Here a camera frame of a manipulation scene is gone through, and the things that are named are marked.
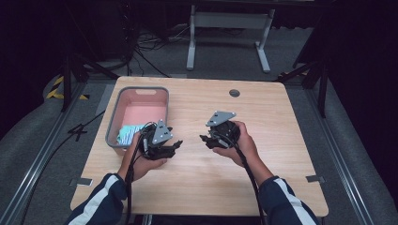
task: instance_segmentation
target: forearm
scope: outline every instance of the forearm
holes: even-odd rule
[[[260,186],[265,180],[273,176],[272,172],[259,156],[247,157],[247,162],[253,173],[257,186]]]
[[[77,206],[65,224],[116,224],[122,216],[127,194],[123,179],[108,173],[89,198]]]
[[[293,189],[278,176],[273,176],[261,184],[259,200],[270,224],[318,224],[313,211],[297,198]]]

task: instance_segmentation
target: metal frame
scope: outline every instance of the metal frame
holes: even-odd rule
[[[374,224],[372,217],[369,214],[369,211],[365,205],[365,202],[360,195],[357,183],[355,182],[354,177],[352,176],[344,161],[339,145],[333,138],[328,122],[324,117],[322,117],[322,115],[318,111],[317,101],[314,92],[312,90],[304,91],[307,98],[310,100],[311,106],[314,110],[314,113],[316,114],[317,121],[319,122],[319,125],[321,126],[328,140],[330,156],[334,162],[334,165],[336,166],[340,178],[342,179],[345,191],[347,192],[348,198],[351,201],[351,204],[354,208],[355,213],[357,214],[360,224]]]
[[[265,73],[270,73],[270,68],[264,46],[266,45],[269,28],[271,27],[275,10],[268,14],[243,14],[243,13],[217,13],[217,12],[196,12],[195,5],[191,6],[190,21],[190,47],[188,49],[187,70],[193,70],[195,60],[195,28],[196,27],[222,27],[222,28],[245,28],[262,29],[260,41],[255,42],[255,49]]]

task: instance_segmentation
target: person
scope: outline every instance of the person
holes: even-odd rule
[[[253,172],[259,190],[259,202],[267,214],[268,222],[272,225],[318,224],[313,211],[297,198],[286,181],[274,175],[259,157],[257,147],[245,124],[239,121],[234,122],[240,129],[237,144]],[[134,135],[118,172],[106,174],[89,198],[72,211],[65,224],[116,224],[121,219],[122,201],[127,199],[124,177],[126,177],[139,136],[139,132]],[[243,167],[235,149],[214,148],[213,152],[231,158],[238,166]],[[139,157],[134,164],[133,181],[142,178],[150,170],[160,167],[166,161],[166,158],[148,160]]]

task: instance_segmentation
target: table top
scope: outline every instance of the table top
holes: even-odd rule
[[[258,216],[250,179],[231,159],[209,150],[199,135],[215,111],[234,112],[246,124],[259,155],[319,217],[328,207],[315,175],[299,124],[284,86],[277,82],[121,77],[117,80],[82,177],[91,187],[78,186],[70,204],[86,200],[106,173],[116,173],[122,157],[106,144],[105,135],[119,91],[126,86],[162,86],[169,91],[167,126],[182,140],[173,158],[132,183],[132,213],[168,215]],[[239,97],[231,97],[236,89]]]

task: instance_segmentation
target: pink plastic bin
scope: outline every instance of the pink plastic bin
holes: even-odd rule
[[[125,87],[120,90],[114,112],[106,132],[106,142],[119,155],[128,145],[117,142],[119,130],[125,125],[144,125],[148,122],[167,124],[169,92],[164,87]]]

